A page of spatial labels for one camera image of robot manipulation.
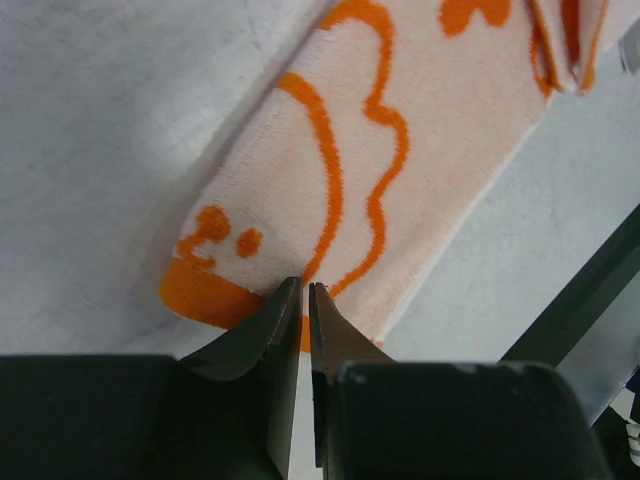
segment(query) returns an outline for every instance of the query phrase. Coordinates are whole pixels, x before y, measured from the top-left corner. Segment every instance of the fuzzy sock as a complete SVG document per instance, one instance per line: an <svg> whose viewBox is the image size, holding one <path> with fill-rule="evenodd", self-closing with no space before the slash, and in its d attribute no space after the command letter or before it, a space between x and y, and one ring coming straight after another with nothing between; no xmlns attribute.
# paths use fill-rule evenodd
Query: fuzzy sock
<svg viewBox="0 0 640 480"><path fill-rule="evenodd" d="M381 341L571 83L562 9L534 3L537 16L523 0L339 2L186 219L165 305L229 328L300 275ZM599 6L579 23L588 89L606 1L579 3Z"/></svg>

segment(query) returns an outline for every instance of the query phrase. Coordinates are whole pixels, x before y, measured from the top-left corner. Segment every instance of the orange pattern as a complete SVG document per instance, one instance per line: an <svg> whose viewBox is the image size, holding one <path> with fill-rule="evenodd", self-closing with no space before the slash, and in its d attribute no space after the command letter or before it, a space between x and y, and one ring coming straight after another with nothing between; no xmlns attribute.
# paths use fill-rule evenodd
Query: orange pattern
<svg viewBox="0 0 640 480"><path fill-rule="evenodd" d="M236 240L236 253L242 258L249 258L258 253L262 232L255 228L250 228L240 234Z"/></svg>
<svg viewBox="0 0 640 480"><path fill-rule="evenodd" d="M589 60L587 61L587 66L585 67L584 77L582 79L582 85L580 85L580 91L582 93L588 92L593 87L593 84L596 81L596 53L598 50L598 40L600 39L600 31L602 30L602 25L604 24L604 17L607 13L607 9L609 8L609 0L605 0L602 4L602 10L600 11L600 17L598 18L598 26L596 27L596 31L591 39L591 45L589 47Z"/></svg>
<svg viewBox="0 0 640 480"><path fill-rule="evenodd" d="M540 44L542 43L542 32L536 25L533 27L531 33L531 40L529 43L529 61L531 62L531 68L533 68L533 78L535 78L538 88L544 95L544 98L549 98L552 91L552 80L549 75L544 76L540 73L540 67L538 66L538 53L540 51Z"/></svg>
<svg viewBox="0 0 640 480"><path fill-rule="evenodd" d="M215 205L203 207L196 217L196 223L198 225L196 231L179 240L176 248L178 255L191 267L208 270L216 266L216 259L199 257L193 253L193 250L206 241L220 243L225 240L231 232L231 224L224 211ZM236 241L238 256L248 258L258 253L262 236L262 232L256 228L243 232Z"/></svg>
<svg viewBox="0 0 640 480"><path fill-rule="evenodd" d="M382 94L389 80L391 57L393 55L394 31L389 13L384 7L371 4L368 0L346 0L337 5L327 15L319 28L329 30L333 26L349 19L360 20L368 24L380 37L380 60L378 62L376 81L366 100L364 114L380 125L392 127L396 131L397 146L391 166L380 178L367 198L367 216L373 231L371 247L362 263L329 289L329 293L334 297L365 275L382 255L386 242L386 221L381 198L404 167L409 152L407 122L395 109L385 107L381 103Z"/></svg>
<svg viewBox="0 0 640 480"><path fill-rule="evenodd" d="M327 219L322 235L316 244L313 258L302 274L302 283L307 284L320 268L322 260L336 237L336 232L342 219L344 208L342 169L340 168L340 156L331 131L329 115L324 108L320 95L300 75L292 72L286 73L278 86L306 107L307 115L313 124L327 170L329 196Z"/></svg>
<svg viewBox="0 0 640 480"><path fill-rule="evenodd" d="M445 35L453 37L462 33L476 9L482 11L489 25L501 27L509 17L511 0L444 0L440 24Z"/></svg>
<svg viewBox="0 0 640 480"><path fill-rule="evenodd" d="M547 50L547 62L549 63L549 75L547 77L547 79L545 79L546 81L550 82L551 85L553 85L553 87L558 90L559 92L563 92L564 89L562 88L562 85L560 85L560 81L558 80L558 67L556 65L555 62L555 57L553 55L553 49L551 48L551 36L549 35L549 31L547 30L547 24L544 21L544 16L542 15L542 10L540 9L540 5L538 4L537 1L533 1L531 2L532 6L533 6L533 14L536 18L536 27L534 29L534 32L532 35L536 35L536 36L542 36L543 40L544 40L544 46ZM534 52L534 55L537 55L537 50L538 50L538 46L536 45L536 51ZM535 65L535 58L534 58L534 64L533 64L533 68L535 71L536 65Z"/></svg>
<svg viewBox="0 0 640 480"><path fill-rule="evenodd" d="M207 206L200 210L196 217L198 228L177 244L178 254L192 266L206 270L216 266L215 258L201 258L193 254L193 250L206 242L220 243L229 235L231 226L229 219L220 207Z"/></svg>

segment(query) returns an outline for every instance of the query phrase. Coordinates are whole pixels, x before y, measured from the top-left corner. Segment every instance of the orange toe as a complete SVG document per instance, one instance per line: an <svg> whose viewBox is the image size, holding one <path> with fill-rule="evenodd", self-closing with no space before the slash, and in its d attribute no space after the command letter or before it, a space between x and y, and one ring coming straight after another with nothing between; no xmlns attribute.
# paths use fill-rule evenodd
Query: orange toe
<svg viewBox="0 0 640 480"><path fill-rule="evenodd" d="M164 305L181 317L232 328L257 312L264 299L218 275L174 258L158 288Z"/></svg>

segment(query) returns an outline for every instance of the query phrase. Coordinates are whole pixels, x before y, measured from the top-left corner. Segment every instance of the fabric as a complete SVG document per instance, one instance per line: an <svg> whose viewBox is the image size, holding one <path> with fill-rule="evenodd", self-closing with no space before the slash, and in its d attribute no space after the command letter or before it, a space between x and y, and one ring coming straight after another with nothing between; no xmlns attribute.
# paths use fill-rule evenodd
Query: fabric
<svg viewBox="0 0 640 480"><path fill-rule="evenodd" d="M607 2L556 4L339 2L186 219L165 305L229 328L301 275L382 341L552 89L593 85Z"/></svg>

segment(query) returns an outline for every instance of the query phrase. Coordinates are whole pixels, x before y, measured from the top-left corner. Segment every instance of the white floor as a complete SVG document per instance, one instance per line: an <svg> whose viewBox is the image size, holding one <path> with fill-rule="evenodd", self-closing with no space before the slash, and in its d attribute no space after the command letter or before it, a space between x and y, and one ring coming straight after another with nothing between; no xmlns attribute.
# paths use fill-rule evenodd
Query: white floor
<svg viewBox="0 0 640 480"><path fill-rule="evenodd" d="M214 133L315 4L77 5L0 8L0 353L181 356L219 332L167 312L156 285ZM498 359L640 203L639 133L640 77L611 52L589 97L558 96L385 349ZM319 478L308 361L294 479Z"/></svg>

